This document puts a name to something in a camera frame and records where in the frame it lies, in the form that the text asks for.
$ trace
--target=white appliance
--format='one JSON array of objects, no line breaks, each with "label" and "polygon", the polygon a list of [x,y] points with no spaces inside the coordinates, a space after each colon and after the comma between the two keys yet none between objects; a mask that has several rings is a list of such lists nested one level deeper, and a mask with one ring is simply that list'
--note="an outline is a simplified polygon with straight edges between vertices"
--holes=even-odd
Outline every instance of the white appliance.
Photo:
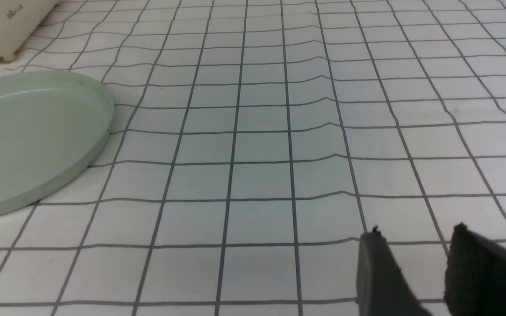
[{"label": "white appliance", "polygon": [[0,0],[0,57],[14,60],[14,52],[52,10],[58,0]]}]

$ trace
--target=black grid line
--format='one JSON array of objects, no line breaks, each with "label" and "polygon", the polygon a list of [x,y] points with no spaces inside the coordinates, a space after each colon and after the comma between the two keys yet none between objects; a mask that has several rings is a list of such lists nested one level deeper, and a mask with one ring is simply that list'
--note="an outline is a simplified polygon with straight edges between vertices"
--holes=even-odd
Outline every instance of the black grid line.
[{"label": "black grid line", "polygon": [[[148,4],[149,4],[149,0],[147,0],[147,2],[146,2],[146,6],[144,6],[144,8],[141,10],[141,12],[140,12],[140,14],[139,14],[139,16],[138,16],[138,20],[139,20],[139,19],[140,19],[140,17],[142,16],[143,12],[146,10],[146,7],[147,7],[147,5],[148,5]],[[131,31],[130,31],[130,33],[129,33],[129,34],[128,34],[125,38],[124,38],[124,40],[123,40],[123,42],[120,44],[120,46],[122,46],[122,44],[124,44],[124,42],[126,42],[126,40],[130,37],[130,34],[132,34],[132,32],[134,32],[134,28],[135,28],[135,26],[136,26],[136,24],[134,24],[134,25],[132,26],[132,30],[131,30]],[[165,42],[167,42],[167,36],[166,36],[166,37],[165,37],[165,39],[163,40],[163,45],[165,45]],[[157,55],[157,59],[159,59],[159,57],[160,57],[160,55],[161,55],[161,52],[162,52],[162,50],[160,50],[160,52],[158,53],[158,55]],[[106,78],[106,76],[107,76],[108,72],[110,72],[110,70],[112,69],[112,67],[114,66],[114,64],[117,62],[119,54],[120,54],[120,50],[118,50],[118,51],[116,52],[116,57],[115,57],[115,60],[114,60],[114,62],[110,65],[110,67],[107,69],[107,72],[105,72],[105,74],[104,74],[103,79],[101,80],[101,82],[102,82],[102,81]],[[149,72],[149,75],[148,75],[148,78],[147,78],[147,81],[148,81],[148,82],[149,82],[149,80],[151,79],[152,72],[153,72],[153,68],[152,68],[152,69],[150,70],[150,72]],[[139,102],[138,102],[138,105],[139,105],[139,104],[141,104],[141,102],[143,101],[143,98],[144,98],[144,94],[142,94],[142,96],[141,96],[141,98],[140,98],[140,100],[139,100]],[[130,121],[132,120],[132,118],[134,118],[134,115],[135,115],[135,113],[136,113],[136,111],[137,111],[137,110],[138,110],[138,107],[136,106],[136,108],[132,111],[132,114],[131,114],[130,118],[128,119],[128,122],[127,122],[127,124],[126,124],[127,126],[129,126]],[[116,159],[118,159],[118,155],[120,154],[120,149],[122,148],[122,145],[123,145],[123,143],[124,143],[125,137],[126,137],[126,134],[123,134],[123,136],[122,136],[122,138],[121,138],[121,140],[120,140],[119,148],[118,148],[118,150],[116,151],[115,157],[114,157],[114,159],[113,159],[113,162],[114,162]],[[100,199],[101,199],[101,198],[103,197],[103,195],[105,194],[105,190],[106,190],[106,188],[107,188],[107,184],[108,184],[108,182],[109,182],[109,180],[110,180],[110,178],[111,178],[111,176],[112,176],[112,172],[113,172],[113,170],[114,170],[114,166],[111,166],[111,168],[110,168],[110,170],[109,170],[109,172],[108,172],[108,175],[107,175],[107,179],[105,180],[105,184],[103,185],[103,188],[102,188],[102,190],[101,190],[101,192],[100,192],[100,194],[99,194],[99,198],[100,198]],[[94,218],[95,218],[95,214],[96,214],[96,212],[97,212],[97,208],[98,208],[98,207],[99,207],[99,203],[96,203],[96,204],[95,204],[95,207],[93,208],[93,211],[92,211],[92,214],[91,214],[91,218],[90,218],[90,220],[89,220],[89,222],[88,222],[88,224],[87,224],[87,227],[86,227],[86,229],[85,229],[85,232],[83,233],[82,239],[81,239],[81,241],[80,241],[80,245],[83,245],[83,243],[85,242],[85,240],[86,240],[86,238],[87,238],[87,235],[89,234],[89,230],[90,230],[90,228],[91,228],[91,224],[92,224],[92,222],[93,222],[93,220],[94,220]],[[56,315],[56,312],[58,311],[58,304],[60,303],[60,301],[62,300],[62,297],[64,296],[65,290],[66,290],[66,288],[67,288],[67,286],[68,286],[68,282],[69,282],[70,278],[72,277],[73,270],[74,270],[74,268],[75,268],[75,266],[76,266],[76,263],[77,263],[77,260],[78,260],[78,258],[79,258],[79,255],[80,255],[80,254],[81,254],[81,250],[77,250],[77,251],[76,251],[76,254],[75,254],[75,256],[74,256],[74,258],[73,258],[73,260],[72,260],[72,264],[71,264],[71,266],[70,266],[70,269],[68,270],[68,274],[67,274],[67,276],[66,276],[66,279],[65,279],[65,281],[64,281],[64,284],[62,285],[62,287],[61,287],[61,289],[60,289],[60,293],[58,294],[58,298],[56,299],[56,304],[54,305],[54,308],[52,309],[52,314],[51,314],[51,316]]]},{"label": "black grid line", "polygon": [[[323,305],[338,304],[346,302],[356,302],[357,298],[332,298],[329,300],[256,300],[256,301],[222,301],[219,302],[223,306],[251,306],[251,305]],[[418,299],[421,304],[443,304],[443,298],[422,298]],[[0,307],[48,307],[52,306],[52,302],[2,302]],[[105,306],[132,306],[133,302],[117,302],[117,301],[99,301],[99,300],[76,300],[60,302],[60,306],[71,305],[105,305]],[[196,302],[141,302],[140,306],[216,306],[217,302],[213,301],[196,301]]]},{"label": "black grid line", "polygon": [[[327,196],[334,196],[338,194],[346,194],[349,196],[356,197],[353,192],[349,192],[346,190],[338,190],[334,192],[329,192],[327,194],[318,194],[315,196],[309,197],[296,197],[297,201],[311,201],[317,200],[318,198],[326,198]],[[484,197],[493,197],[493,196],[506,196],[506,193],[486,193],[486,194],[404,194],[404,195],[380,195],[380,194],[359,194],[362,198],[384,198],[384,199],[396,199],[396,198],[484,198]],[[291,201],[292,198],[289,197],[268,197],[268,198],[230,198],[230,202],[256,202],[256,201]],[[187,203],[195,203],[195,202],[228,202],[227,198],[166,198],[160,200],[151,200],[146,198],[130,198],[130,197],[115,197],[115,198],[102,198],[96,201],[90,202],[41,202],[40,205],[92,205],[95,203],[102,202],[112,202],[112,201],[134,201],[134,202],[147,202],[147,203],[170,203],[170,202],[187,202]]]},{"label": "black grid line", "polygon": [[[343,154],[329,154],[320,158],[312,158],[312,159],[296,159],[296,160],[263,160],[263,161],[244,161],[244,162],[179,162],[176,163],[175,166],[217,166],[217,165],[266,165],[266,164],[289,164],[292,162],[293,164],[302,163],[302,162],[321,162],[327,160],[329,158],[340,157],[345,158],[347,160],[362,160],[362,161],[374,161],[374,162],[404,162],[413,160],[469,160],[470,156],[446,156],[446,157],[412,157],[412,158],[374,158],[374,157],[358,157],[358,156],[345,156]],[[497,154],[487,154],[482,156],[474,156],[476,159],[482,158],[506,158],[506,155],[497,155]],[[92,165],[89,168],[101,168],[105,166],[112,166],[118,164],[148,164],[148,165],[164,165],[171,166],[169,162],[152,162],[147,160],[121,160],[118,162],[111,162],[108,164],[102,165]]]},{"label": "black grid line", "polygon": [[288,146],[289,146],[289,169],[290,169],[290,194],[292,198],[292,218],[293,218],[293,235],[294,235],[294,261],[296,269],[296,295],[298,298],[298,316],[304,316],[304,307],[302,304],[302,280],[300,269],[300,249],[298,246],[298,220],[296,213],[296,186],[294,181],[294,163],[293,163],[293,143],[291,122],[290,122],[290,95],[289,95],[289,79],[288,68],[286,65],[286,33],[285,33],[285,13],[282,0],[281,5],[281,27],[282,27],[282,58],[284,62],[285,71],[285,96],[286,96],[286,124],[288,126]]},{"label": "black grid line", "polygon": [[[114,48],[106,48],[105,50],[114,50]],[[197,48],[189,48],[189,50],[198,50]],[[473,58],[473,57],[506,57],[506,54],[476,54],[476,55],[467,55],[465,56],[465,58]],[[455,57],[420,57],[421,60],[427,60],[427,59],[454,59]],[[325,57],[323,56],[315,56],[315,57],[312,57],[312,58],[308,58],[306,60],[298,60],[298,61],[288,61],[287,64],[301,64],[303,62],[308,62],[308,61],[312,61],[312,60],[317,60],[317,59],[321,59],[321,60],[325,60]],[[351,62],[351,61],[370,61],[369,58],[354,58],[354,59],[346,59],[346,60],[333,60],[333,59],[329,59],[330,61],[332,62]],[[416,60],[416,58],[414,57],[399,57],[399,58],[375,58],[374,60],[380,60],[380,61],[383,61],[383,60],[392,60],[392,61],[395,61],[395,60]],[[115,68],[130,68],[130,67],[133,67],[133,66],[142,66],[142,65],[149,65],[149,66],[153,66],[153,64],[151,63],[148,63],[148,62],[141,62],[141,63],[137,63],[137,64],[132,64],[132,65],[123,65],[123,66],[115,66]],[[155,64],[156,66],[161,66],[161,67],[167,67],[167,68],[177,68],[177,67],[190,67],[190,66],[193,66],[193,65],[166,65],[166,64]],[[283,62],[245,62],[243,63],[243,65],[283,65]],[[30,65],[30,66],[36,66],[36,67],[40,67],[40,68],[46,68],[46,69],[50,69],[50,70],[64,70],[64,69],[60,69],[60,68],[53,68],[53,67],[50,67],[50,66],[42,66],[42,65]],[[205,66],[240,66],[240,64],[205,64]],[[22,66],[17,66],[16,68],[2,68],[0,70],[0,72],[4,72],[5,70],[8,70],[8,71],[14,71],[14,70],[19,70],[20,68],[23,68],[25,67],[24,65]],[[106,67],[106,66],[79,66],[79,67],[73,67],[71,70],[78,70],[78,69],[86,69],[86,68],[102,68],[102,67]],[[506,77],[506,74],[500,74],[500,75],[482,75],[481,77]],[[437,76],[437,78],[452,78],[451,76]],[[475,78],[475,76],[454,76],[453,78]],[[412,79],[410,77],[400,77],[398,79]]]},{"label": "black grid line", "polygon": [[[368,45],[368,42],[366,42],[366,35],[364,34],[364,30],[360,24],[360,19],[358,17],[358,14],[357,14],[357,8],[355,8],[354,4],[353,4],[353,0],[350,0],[350,3],[351,3],[351,6],[353,7],[353,10],[355,11],[355,16],[357,18],[357,23],[359,24],[360,26],[360,32],[362,33],[362,37],[364,38],[364,42],[366,44],[366,48],[367,48],[367,51],[368,51],[368,55],[370,56],[371,60],[373,59],[373,54],[372,54],[372,51],[370,49],[370,46]],[[427,205],[427,210],[430,214],[430,218],[432,219],[432,222],[434,224],[434,229],[436,230],[437,234],[438,234],[438,238],[440,238],[441,241],[444,242],[444,237],[442,236],[442,232],[440,230],[440,226],[438,224],[438,221],[436,220],[436,216],[434,215],[434,212],[432,211],[432,206],[430,205],[430,202],[429,202],[429,198],[425,192],[425,189],[424,189],[424,186],[423,186],[423,182],[421,181],[420,177],[419,177],[419,172],[417,172],[417,168],[415,166],[415,162],[413,161],[412,159],[412,156],[411,156],[411,153],[409,151],[409,147],[407,146],[407,142],[405,141],[405,138],[403,136],[403,133],[401,131],[401,128],[399,127],[399,120],[394,112],[394,108],[392,107],[391,105],[391,102],[390,102],[390,98],[388,97],[388,94],[386,92],[386,88],[384,87],[384,83],[383,83],[383,80],[381,80],[380,78],[380,72],[378,71],[378,68],[376,66],[376,62],[374,60],[372,60],[372,65],[374,67],[374,72],[376,73],[376,76],[378,78],[378,82],[380,84],[380,88],[382,89],[382,93],[384,94],[384,98],[386,99],[386,103],[388,105],[388,110],[390,111],[390,114],[391,116],[394,118],[394,121],[395,121],[395,125],[396,125],[396,129],[398,131],[398,135],[399,135],[399,138],[401,140],[401,144],[403,145],[403,148],[405,150],[405,154],[408,156],[409,158],[409,164],[411,164],[411,168],[413,170],[413,174],[415,175],[415,179],[417,181],[417,185],[419,186],[419,190],[423,196],[423,199],[424,199],[424,202],[425,204]],[[446,246],[446,244],[442,244],[442,247],[444,248],[444,253],[446,254],[446,256],[448,256],[448,247]]]},{"label": "black grid line", "polygon": [[[468,37],[468,38],[458,38],[458,39],[455,39],[454,41],[464,41],[464,40],[488,40],[488,39],[484,38],[484,37]],[[499,37],[498,40],[506,40],[506,37]],[[420,39],[420,40],[412,40],[411,42],[412,43],[449,42],[449,40],[448,39],[441,39],[441,40],[440,39],[434,39],[434,40],[433,39]],[[293,44],[251,45],[251,46],[245,46],[245,48],[268,48],[268,47],[281,47],[281,46],[291,47],[291,46],[301,46],[303,44],[310,44],[310,43],[323,44],[323,42],[313,39],[313,40],[306,40],[305,42],[297,42],[297,43],[293,43]],[[368,43],[369,44],[406,43],[406,41],[405,40],[376,40],[376,41],[372,41],[372,42],[368,42]],[[365,42],[327,43],[327,45],[329,45],[329,46],[352,45],[352,44],[365,44]],[[146,48],[146,47],[139,47],[139,46],[123,46],[123,47],[124,48],[138,48],[140,50],[156,50],[155,48]],[[101,52],[103,50],[110,50],[113,48],[120,48],[120,46],[99,48],[96,50],[87,50],[86,52]],[[214,50],[214,49],[219,49],[219,48],[241,48],[241,46],[209,46],[209,47],[205,47],[204,49],[205,50]],[[194,46],[194,47],[180,47],[180,48],[164,48],[163,50],[199,50],[199,49],[201,49],[201,48]],[[34,48],[34,47],[25,47],[20,50],[17,50],[17,53],[23,52],[25,50],[40,50],[40,49]],[[45,51],[44,53],[46,53],[46,54],[80,54],[82,52],[81,51],[74,51],[74,52],[47,52],[47,51]]]},{"label": "black grid line", "polygon": [[[445,101],[465,101],[465,100],[491,100],[492,98],[490,97],[469,97],[469,98],[442,98],[442,100],[445,100]],[[498,100],[506,100],[506,97],[497,97]],[[310,104],[317,104],[318,102],[321,102],[321,101],[332,101],[332,102],[339,102],[340,104],[376,104],[376,103],[385,103],[384,100],[377,100],[377,101],[367,101],[367,100],[360,100],[360,101],[341,101],[341,100],[334,100],[332,98],[328,98],[328,97],[323,97],[323,98],[319,98],[317,100],[314,100],[314,101],[309,101],[309,102],[304,102],[304,103],[299,103],[299,104],[290,104],[290,106],[304,106],[304,105],[310,105]],[[407,99],[407,100],[395,100],[395,101],[391,101],[392,103],[401,103],[401,102],[426,102],[426,101],[438,101],[440,99],[438,98],[423,98],[423,99]],[[120,105],[120,106],[129,106],[129,107],[134,107],[134,105],[130,105],[130,104],[117,104],[117,105]],[[271,107],[271,106],[275,106],[275,107],[279,107],[279,106],[285,106],[285,104],[252,104],[252,105],[241,105],[242,108],[263,108],[263,107]],[[191,109],[195,109],[195,108],[233,108],[234,106],[193,106]],[[152,110],[165,110],[165,109],[173,109],[173,110],[177,110],[177,109],[180,109],[180,108],[152,108],[152,107],[145,107],[145,108],[148,108],[148,109],[152,109]],[[486,122],[486,121],[478,121],[478,122],[460,122],[460,124],[481,124],[483,122]],[[414,126],[427,126],[427,124],[415,124]]]},{"label": "black grid line", "polygon": [[[93,36],[93,32],[99,27],[99,25],[101,23],[103,23],[107,18],[108,16],[111,14],[111,12],[114,10],[114,8],[116,7],[116,5],[118,4],[118,1],[115,1],[114,4],[112,4],[112,8],[110,8],[110,10],[107,10],[106,11],[106,15],[105,17],[100,20],[99,23],[95,24],[95,26],[93,26],[93,28],[91,29],[91,32],[88,33],[89,36],[87,36],[87,41],[85,42],[85,45],[83,46],[83,49],[82,49],[82,52],[86,51],[87,49],[87,46],[89,45],[89,42],[91,41],[91,36]],[[72,62],[72,64],[69,66],[68,68],[68,71],[70,72],[73,68],[74,68],[74,65],[78,62],[79,58],[81,58],[83,53],[80,53],[77,57],[76,57],[76,60],[74,60],[74,62]]]},{"label": "black grid line", "polygon": [[[78,3],[78,2],[85,2],[85,0],[79,0],[79,1],[62,1],[63,3]],[[357,4],[357,3],[369,3],[369,2],[383,2],[383,0],[359,0],[359,1],[353,1],[353,3]],[[325,2],[323,4],[344,4],[345,2],[344,1],[329,1],[329,2]],[[314,2],[311,2],[311,1],[305,1],[305,2],[298,2],[298,3],[295,3],[295,4],[285,4],[285,6],[301,6],[303,4],[314,4]],[[249,6],[251,7],[273,7],[273,6],[278,6],[278,4],[250,4]],[[208,6],[192,6],[192,8],[206,8]],[[222,4],[222,5],[219,5],[219,6],[216,6],[217,8],[220,8],[220,7],[243,7],[242,4]],[[157,8],[157,9],[174,9],[174,7],[162,7],[162,8]],[[501,8],[477,8],[477,9],[473,9],[474,11],[496,11],[496,10],[501,10]],[[396,12],[427,12],[427,10],[395,10]],[[458,12],[458,11],[462,11],[462,10],[458,10],[458,9],[443,9],[443,10],[435,10],[437,12]],[[390,13],[391,11],[360,11],[359,13]],[[348,12],[332,12],[332,13],[329,13],[329,14],[352,14],[353,12],[352,11],[348,11]]]},{"label": "black grid line", "polygon": [[233,184],[233,167],[235,164],[235,143],[237,142],[237,123],[239,121],[239,101],[241,99],[241,84],[243,84],[243,60],[245,58],[245,34],[247,32],[247,8],[248,8],[249,0],[245,0],[245,15],[243,17],[243,35],[241,42],[241,60],[239,65],[239,81],[237,84],[237,96],[235,100],[235,117],[233,118],[233,131],[231,132],[231,157],[229,162],[229,175],[228,175],[228,192],[227,199],[228,201],[225,203],[225,213],[224,213],[224,227],[221,238],[221,247],[220,247],[220,263],[218,268],[218,278],[216,285],[216,304],[214,306],[214,316],[219,316],[220,314],[220,303],[221,303],[221,290],[224,281],[224,267],[225,267],[225,251],[227,248],[227,240],[228,240],[228,226],[229,226],[229,210],[231,206],[231,202],[229,199],[231,198],[231,185]]},{"label": "black grid line", "polygon": [[[187,107],[185,109],[185,114],[183,116],[183,122],[181,122],[181,130],[180,130],[179,137],[177,139],[177,146],[175,148],[175,153],[173,154],[173,161],[172,161],[172,164],[171,164],[171,168],[169,169],[169,175],[167,176],[167,182],[165,184],[165,190],[163,190],[163,199],[167,198],[167,193],[169,192],[169,185],[171,184],[171,180],[173,178],[173,172],[175,170],[175,163],[177,162],[177,156],[179,154],[179,148],[181,147],[181,139],[183,138],[183,130],[184,130],[185,122],[187,121],[188,112],[189,112],[189,109],[191,107],[191,101],[192,101],[193,92],[195,91],[194,84],[196,83],[196,80],[197,80],[197,78],[199,76],[200,61],[202,59],[202,53],[204,52],[204,44],[206,42],[206,36],[208,34],[208,27],[209,27],[209,24],[210,24],[210,18],[212,16],[212,10],[213,10],[213,6],[214,6],[214,2],[215,1],[216,0],[212,0],[212,4],[210,6],[209,18],[208,18],[208,20],[206,22],[206,29],[204,31],[204,37],[202,39],[202,48],[201,48],[200,53],[199,53],[199,60],[197,62],[198,65],[197,65],[196,70],[195,70],[195,77],[193,79],[193,86],[191,86],[191,91],[189,92]],[[175,12],[173,14],[173,21],[175,21],[175,16],[176,15],[177,15],[177,12]],[[153,246],[154,246],[155,240],[157,238],[157,232],[159,231],[159,225],[161,223],[161,218],[163,216],[163,210],[164,210],[164,208],[165,208],[165,204],[162,203],[161,206],[160,206],[160,208],[159,208],[159,213],[157,214],[157,220],[156,220],[156,223],[155,223],[155,228],[153,228],[153,234],[152,234],[151,242],[149,243],[149,250],[148,250],[148,254],[147,254],[147,257],[146,257],[146,262],[144,264],[144,268],[143,268],[143,271],[142,271],[142,278],[141,278],[139,286],[138,286],[138,292],[136,294],[136,299],[134,300],[134,308],[132,309],[132,316],[136,316],[136,314],[138,312],[138,306],[139,306],[139,304],[141,304],[140,303],[140,298],[142,296],[143,286],[144,286],[144,282],[146,281],[146,275],[147,275],[147,271],[148,271],[148,268],[149,268],[149,262],[151,261],[151,256],[152,256],[152,253],[153,253]]]},{"label": "black grid line", "polygon": [[[359,242],[358,237],[348,237],[339,240],[327,240],[327,241],[313,241],[313,242],[299,242],[298,245],[301,247],[312,247],[312,246],[329,246],[332,244],[344,244],[346,242]],[[492,239],[492,242],[498,244],[506,244],[506,239]],[[387,244],[393,246],[420,246],[424,244],[448,244],[450,241],[440,240],[421,240],[421,241],[387,241]],[[189,249],[189,248],[251,248],[251,247],[294,247],[293,242],[270,242],[270,243],[240,243],[240,244],[159,244],[153,246],[153,249]],[[130,249],[147,249],[147,244],[86,244],[83,246],[74,247],[0,247],[0,251],[71,251],[79,249],[93,249],[93,248],[130,248]]]},{"label": "black grid line", "polygon": [[[390,7],[391,7],[391,4],[390,4],[389,0],[386,0],[386,3],[388,4],[388,6],[390,6]],[[423,1],[423,3],[427,6],[427,8],[429,8],[429,9],[430,9],[430,6],[427,4],[427,2],[426,2],[426,1]],[[398,22],[399,22],[398,17],[397,17],[397,15],[396,15],[395,13],[394,13],[394,18],[396,19],[396,21],[398,21]],[[418,58],[418,56],[417,56],[417,53],[415,52],[415,49],[414,49],[413,45],[411,44],[411,42],[409,41],[409,38],[407,37],[407,34],[405,33],[405,30],[403,29],[403,27],[402,27],[402,26],[400,26],[400,27],[401,27],[401,31],[403,32],[403,34],[404,34],[405,38],[407,39],[407,42],[409,43],[409,46],[410,46],[411,50],[413,51],[413,54],[417,57],[417,62],[419,62],[419,65],[420,65],[421,69],[423,70],[424,74],[428,77],[428,72],[427,72],[427,70],[425,69],[425,67],[423,66],[422,62],[419,60],[419,58]],[[441,26],[441,28],[442,28],[443,32],[446,34],[446,36],[448,36],[448,33],[446,32],[446,30],[444,29],[444,27],[442,27],[442,26]],[[457,49],[457,50],[460,52],[460,54],[461,54],[462,52],[460,51],[460,48],[458,48],[455,44],[454,44],[454,46],[456,47],[456,49]],[[440,98],[440,94],[439,94],[439,92],[438,92],[438,90],[437,90],[436,86],[434,86],[434,84],[433,84],[432,80],[431,80],[430,78],[427,78],[427,80],[428,80],[428,82],[429,82],[430,86],[432,87],[432,89],[434,90],[434,92],[436,93],[436,95]],[[441,104],[442,104],[442,108],[444,109],[444,111],[445,111],[445,112],[446,112],[446,113],[450,116],[450,118],[452,119],[452,121],[453,121],[453,122],[456,122],[456,118],[455,118],[455,117],[454,117],[454,115],[453,115],[453,114],[452,114],[452,113],[448,110],[448,108],[446,107],[446,104],[444,103],[444,101],[443,101],[443,100],[440,100],[440,102],[441,102]],[[480,165],[478,164],[478,162],[477,162],[476,158],[474,158],[474,156],[472,155],[472,151],[470,150],[470,147],[468,146],[468,144],[467,144],[466,140],[464,139],[464,136],[462,136],[462,131],[460,130],[460,127],[459,127],[458,125],[455,125],[454,127],[456,128],[456,132],[457,132],[458,137],[460,138],[460,140],[461,140],[461,142],[462,142],[462,145],[464,146],[464,148],[465,148],[466,152],[468,153],[468,155],[472,158],[472,162],[473,162],[474,166],[476,167],[476,170],[477,170],[477,171],[478,171],[478,173],[480,174],[480,177],[482,178],[482,180],[483,180],[483,182],[484,182],[484,184],[485,184],[486,188],[488,189],[489,193],[490,193],[490,194],[492,194],[492,196],[493,196],[493,200],[494,200],[495,204],[497,205],[498,209],[500,210],[500,212],[501,212],[502,216],[504,217],[504,219],[505,219],[505,221],[506,221],[506,212],[503,210],[503,208],[502,208],[502,206],[501,206],[501,204],[500,204],[500,202],[499,202],[498,198],[497,198],[496,196],[494,196],[494,195],[493,195],[493,194],[494,194],[494,191],[493,191],[492,187],[490,186],[490,184],[489,184],[489,182],[488,182],[487,178],[485,177],[485,174],[484,174],[483,170],[481,170]]]}]

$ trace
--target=mint green plate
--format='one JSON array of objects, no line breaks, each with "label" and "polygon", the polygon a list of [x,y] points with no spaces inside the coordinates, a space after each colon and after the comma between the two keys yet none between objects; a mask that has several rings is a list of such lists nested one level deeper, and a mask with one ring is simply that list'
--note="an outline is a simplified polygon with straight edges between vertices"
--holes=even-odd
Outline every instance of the mint green plate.
[{"label": "mint green plate", "polygon": [[114,102],[73,72],[0,78],[0,214],[55,192],[102,151]]}]

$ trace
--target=round plate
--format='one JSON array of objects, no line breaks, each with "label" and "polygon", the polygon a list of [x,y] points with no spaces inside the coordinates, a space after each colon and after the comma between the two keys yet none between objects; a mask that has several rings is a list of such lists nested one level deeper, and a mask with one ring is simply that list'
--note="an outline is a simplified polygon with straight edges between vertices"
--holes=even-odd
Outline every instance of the round plate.
[{"label": "round plate", "polygon": [[73,72],[0,78],[0,214],[55,192],[102,151],[114,102]]}]

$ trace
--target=green tray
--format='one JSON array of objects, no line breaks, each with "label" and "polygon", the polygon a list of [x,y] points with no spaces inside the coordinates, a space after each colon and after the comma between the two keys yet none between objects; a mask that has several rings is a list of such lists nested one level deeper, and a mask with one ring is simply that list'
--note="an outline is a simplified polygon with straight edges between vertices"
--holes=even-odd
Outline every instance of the green tray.
[{"label": "green tray", "polygon": [[102,151],[114,102],[72,72],[0,78],[0,214],[62,188]]}]

